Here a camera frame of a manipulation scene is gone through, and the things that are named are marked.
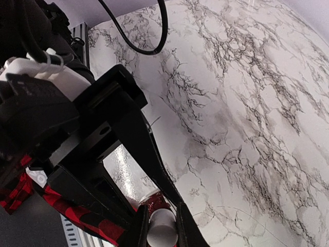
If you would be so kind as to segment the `red glitter nail polish bottle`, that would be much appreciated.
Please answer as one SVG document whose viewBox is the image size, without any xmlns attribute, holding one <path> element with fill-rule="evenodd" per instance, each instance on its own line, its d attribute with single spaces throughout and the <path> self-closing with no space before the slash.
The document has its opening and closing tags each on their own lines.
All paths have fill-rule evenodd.
<svg viewBox="0 0 329 247">
<path fill-rule="evenodd" d="M 166 201 L 164 195 L 159 189 L 156 189 L 155 191 L 144 196 L 140 200 L 139 205 L 147 205 L 149 215 L 161 208 L 171 210 L 170 204 Z"/>
</svg>

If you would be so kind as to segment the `white nail polish cap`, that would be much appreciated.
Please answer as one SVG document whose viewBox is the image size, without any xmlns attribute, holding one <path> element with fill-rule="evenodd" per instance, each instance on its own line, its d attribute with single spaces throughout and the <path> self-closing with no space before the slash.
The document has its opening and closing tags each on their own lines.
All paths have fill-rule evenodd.
<svg viewBox="0 0 329 247">
<path fill-rule="evenodd" d="M 152 247 L 173 247 L 178 241 L 175 215 L 165 208 L 151 214 L 147 242 Z"/>
</svg>

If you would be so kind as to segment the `red black plaid sleeve forearm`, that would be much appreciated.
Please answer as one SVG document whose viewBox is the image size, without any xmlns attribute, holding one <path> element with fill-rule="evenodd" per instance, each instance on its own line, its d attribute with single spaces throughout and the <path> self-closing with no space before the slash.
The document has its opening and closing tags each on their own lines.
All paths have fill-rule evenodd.
<svg viewBox="0 0 329 247">
<path fill-rule="evenodd" d="M 120 245 L 125 229 L 83 206 L 64 199 L 50 186 L 41 187 L 26 172 L 1 188 L 1 206 L 11 215 L 35 192 L 79 229 L 114 246 Z"/>
</svg>

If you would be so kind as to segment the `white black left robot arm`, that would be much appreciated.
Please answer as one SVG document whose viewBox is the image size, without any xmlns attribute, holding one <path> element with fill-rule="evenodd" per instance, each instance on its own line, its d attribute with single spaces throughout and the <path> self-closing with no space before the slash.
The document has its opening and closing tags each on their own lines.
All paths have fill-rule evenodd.
<svg viewBox="0 0 329 247">
<path fill-rule="evenodd" d="M 72 224 L 115 246 L 206 246 L 163 165 L 121 64 L 95 79 L 54 3 L 1 1 L 1 207 L 37 192 Z M 133 206 L 103 160 L 124 146 L 158 193 Z"/>
</svg>

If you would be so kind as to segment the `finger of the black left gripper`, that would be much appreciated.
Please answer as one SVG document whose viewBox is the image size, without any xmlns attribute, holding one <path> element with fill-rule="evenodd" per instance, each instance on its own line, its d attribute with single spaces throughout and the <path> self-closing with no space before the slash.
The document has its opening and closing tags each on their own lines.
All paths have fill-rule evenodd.
<svg viewBox="0 0 329 247">
<path fill-rule="evenodd" d="M 154 135 L 143 114 L 124 115 L 113 124 L 113 131 L 141 169 L 176 207 L 178 246 L 208 246 L 164 167 Z"/>
</svg>

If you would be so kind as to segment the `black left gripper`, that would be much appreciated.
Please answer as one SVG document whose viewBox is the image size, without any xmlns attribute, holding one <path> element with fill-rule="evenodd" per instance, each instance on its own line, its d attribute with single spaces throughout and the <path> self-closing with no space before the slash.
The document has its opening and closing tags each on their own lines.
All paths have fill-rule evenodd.
<svg viewBox="0 0 329 247">
<path fill-rule="evenodd" d="M 1 81 L 1 188 L 26 167 L 45 169 L 47 201 L 85 232 L 115 246 L 148 246 L 147 206 L 135 208 L 102 165 L 120 140 L 113 124 L 147 100 L 118 64 L 70 101 L 50 81 Z"/>
</svg>

